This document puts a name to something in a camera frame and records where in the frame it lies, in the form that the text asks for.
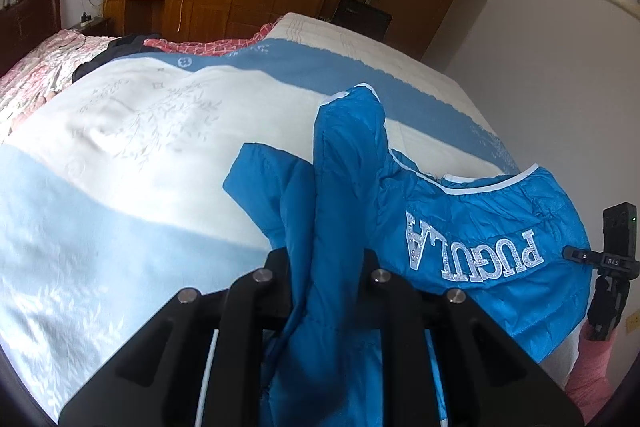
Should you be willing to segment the black gloved right hand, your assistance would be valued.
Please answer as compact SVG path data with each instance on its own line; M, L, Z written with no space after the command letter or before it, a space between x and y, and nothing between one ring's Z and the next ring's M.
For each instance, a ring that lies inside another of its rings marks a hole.
M600 275L594 285L594 295L587 313L591 327L590 340L605 341L620 324L629 295L630 282Z

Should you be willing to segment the pink sleeved right forearm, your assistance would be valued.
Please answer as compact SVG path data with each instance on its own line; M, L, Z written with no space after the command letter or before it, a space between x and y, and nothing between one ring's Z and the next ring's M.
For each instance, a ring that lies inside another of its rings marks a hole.
M599 413L613 394L606 372L615 333L612 333L609 340L593 340L592 333L592 326L585 322L579 333L578 358L565 386L565 393L578 407L586 424Z

